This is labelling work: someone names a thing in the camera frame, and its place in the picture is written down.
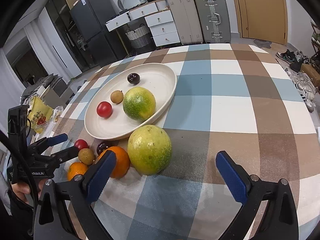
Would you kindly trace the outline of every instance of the gray suitcase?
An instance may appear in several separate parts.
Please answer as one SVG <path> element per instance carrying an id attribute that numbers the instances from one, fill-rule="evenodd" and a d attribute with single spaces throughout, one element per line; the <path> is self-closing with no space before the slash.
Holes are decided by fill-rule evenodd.
<path id="1" fill-rule="evenodd" d="M 194 0 L 167 0 L 180 41 L 183 44 L 203 43 L 201 25 Z"/>
<path id="2" fill-rule="evenodd" d="M 204 41 L 230 43 L 231 31 L 226 0 L 195 0 Z"/>

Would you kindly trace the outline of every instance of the red tomato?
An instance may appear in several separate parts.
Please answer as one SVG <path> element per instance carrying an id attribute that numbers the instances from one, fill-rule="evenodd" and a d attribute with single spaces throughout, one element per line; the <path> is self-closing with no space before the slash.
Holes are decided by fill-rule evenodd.
<path id="1" fill-rule="evenodd" d="M 112 114 L 112 106 L 110 103 L 103 101 L 97 107 L 97 114 L 100 117 L 108 118 Z"/>
<path id="2" fill-rule="evenodd" d="M 79 139 L 76 140 L 75 145 L 79 150 L 82 150 L 84 148 L 88 148 L 89 149 L 89 145 L 87 144 L 87 142 L 85 140 Z"/>

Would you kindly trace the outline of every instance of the plate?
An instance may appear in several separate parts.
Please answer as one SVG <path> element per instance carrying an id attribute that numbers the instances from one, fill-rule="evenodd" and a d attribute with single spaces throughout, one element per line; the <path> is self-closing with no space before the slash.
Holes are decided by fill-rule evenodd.
<path id="1" fill-rule="evenodd" d="M 138 85 L 132 85 L 127 81 L 127 76 L 131 73 L 140 75 Z M 125 94 L 135 86 L 148 89 L 156 99 L 156 112 L 144 122 L 130 119 L 123 111 L 122 102 L 114 104 L 110 100 L 113 91 L 121 90 Z M 147 63 L 127 69 L 109 80 L 91 99 L 84 116 L 85 129 L 91 136 L 102 140 L 129 137 L 137 128 L 151 124 L 160 117 L 171 103 L 176 86 L 177 76 L 167 65 Z M 109 118 L 102 118 L 97 114 L 97 106 L 102 101 L 112 105 L 113 113 Z"/>

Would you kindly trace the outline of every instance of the tablecloth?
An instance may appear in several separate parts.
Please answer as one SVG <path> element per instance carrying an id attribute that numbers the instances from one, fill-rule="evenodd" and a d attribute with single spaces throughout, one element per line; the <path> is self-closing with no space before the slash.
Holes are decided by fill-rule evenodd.
<path id="1" fill-rule="evenodd" d="M 241 204 L 234 201 L 215 167 L 225 150 L 249 174 L 286 178 L 297 207 L 300 239 L 320 213 L 320 145 L 301 96 L 277 61 L 244 44 L 201 44 L 127 58 L 97 71 L 74 96 L 51 135 L 78 138 L 92 149 L 100 142 L 84 127 L 90 99 L 111 78 L 143 63 L 163 63 L 178 76 L 175 96 L 155 125 L 172 140 L 170 165 L 141 176 L 133 167 L 109 179 L 94 211 L 114 239 L 218 239 Z M 127 139 L 116 142 L 126 149 Z M 66 180 L 69 161 L 55 172 Z M 262 217 L 263 203 L 246 239 Z"/>

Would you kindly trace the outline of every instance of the human hand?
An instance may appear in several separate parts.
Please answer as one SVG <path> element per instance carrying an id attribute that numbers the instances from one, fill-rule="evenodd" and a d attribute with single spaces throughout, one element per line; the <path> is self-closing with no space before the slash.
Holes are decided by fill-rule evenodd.
<path id="1" fill-rule="evenodd" d="M 42 191 L 42 188 L 43 188 L 43 185 L 45 183 L 47 179 L 42 179 L 40 182 L 39 182 L 39 191 L 38 191 L 38 197 L 40 197 L 41 195 L 41 191 Z M 18 182 L 16 184 L 12 184 L 12 190 L 13 192 L 16 194 L 16 196 L 21 199 L 23 202 L 29 204 L 27 198 L 26 198 L 26 195 L 25 194 L 30 194 L 30 187 L 27 183 L 25 182 Z"/>

